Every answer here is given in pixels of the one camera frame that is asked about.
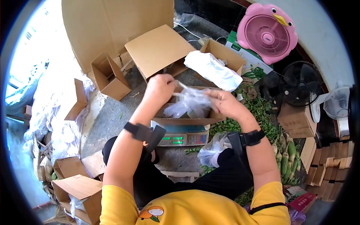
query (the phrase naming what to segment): white fan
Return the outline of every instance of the white fan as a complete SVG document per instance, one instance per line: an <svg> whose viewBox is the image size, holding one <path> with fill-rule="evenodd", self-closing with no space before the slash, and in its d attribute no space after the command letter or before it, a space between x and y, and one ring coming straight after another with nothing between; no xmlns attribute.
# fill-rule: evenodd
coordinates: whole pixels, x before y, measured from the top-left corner
<svg viewBox="0 0 360 225"><path fill-rule="evenodd" d="M341 81L336 83L336 88L330 93L320 95L310 105L312 120L315 123L320 121L320 104L324 103L326 114L334 120L346 120L348 114L350 87L343 85Z"/></svg>

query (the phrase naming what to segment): yellow t-shirt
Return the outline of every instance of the yellow t-shirt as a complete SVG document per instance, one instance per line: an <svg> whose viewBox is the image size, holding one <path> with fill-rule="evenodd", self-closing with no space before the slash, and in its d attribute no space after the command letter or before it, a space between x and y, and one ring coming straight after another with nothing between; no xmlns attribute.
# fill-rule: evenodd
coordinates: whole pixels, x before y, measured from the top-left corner
<svg viewBox="0 0 360 225"><path fill-rule="evenodd" d="M103 186L100 224L290 224L286 206L262 209L249 215L236 202L210 192L185 190L171 192L152 200L138 214L134 198L124 189ZM274 181L262 186L252 199L251 209L265 204L282 202L282 184Z"/></svg>

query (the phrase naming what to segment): black pants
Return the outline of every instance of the black pants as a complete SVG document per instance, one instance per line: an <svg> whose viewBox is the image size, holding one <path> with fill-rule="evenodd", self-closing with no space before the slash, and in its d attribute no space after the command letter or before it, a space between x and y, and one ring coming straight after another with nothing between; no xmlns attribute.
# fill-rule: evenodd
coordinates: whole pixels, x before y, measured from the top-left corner
<svg viewBox="0 0 360 225"><path fill-rule="evenodd" d="M103 148L105 165L116 138L113 137L105 143ZM217 163L219 164L218 168L193 183L174 183L155 167L151 162L151 154L144 147L133 176L136 205L142 209L150 201L170 192L193 189L212 192L234 200L254 185L253 180L244 173L243 166L231 148L220 153Z"/></svg>

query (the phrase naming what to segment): broom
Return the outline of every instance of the broom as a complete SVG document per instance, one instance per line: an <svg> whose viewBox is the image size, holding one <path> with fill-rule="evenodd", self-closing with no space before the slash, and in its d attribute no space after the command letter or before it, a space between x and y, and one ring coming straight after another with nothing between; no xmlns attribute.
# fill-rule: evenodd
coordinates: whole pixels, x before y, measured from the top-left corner
<svg viewBox="0 0 360 225"><path fill-rule="evenodd" d="M57 205L56 210L55 210L55 215L53 217L51 217L50 219L47 219L45 221L43 221L43 224L48 224L51 222L59 222L62 224L68 224L70 223L69 220L66 217L66 214L64 213L63 208L61 207L60 204Z"/></svg>

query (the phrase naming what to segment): person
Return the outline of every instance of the person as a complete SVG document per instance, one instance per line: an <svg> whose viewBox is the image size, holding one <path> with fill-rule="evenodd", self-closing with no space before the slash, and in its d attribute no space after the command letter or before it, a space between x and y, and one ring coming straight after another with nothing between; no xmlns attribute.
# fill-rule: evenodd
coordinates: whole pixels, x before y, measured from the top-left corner
<svg viewBox="0 0 360 225"><path fill-rule="evenodd" d="M129 122L149 126L171 98L176 82L169 74L149 80L144 97ZM228 91L206 93L217 113L236 120L242 132L260 131L251 112ZM173 183L152 163L143 142L127 130L104 146L100 224L290 224L280 172L267 137L246 147L253 180L232 149L218 157L219 167L193 183ZM233 200L254 185L251 211Z"/></svg>

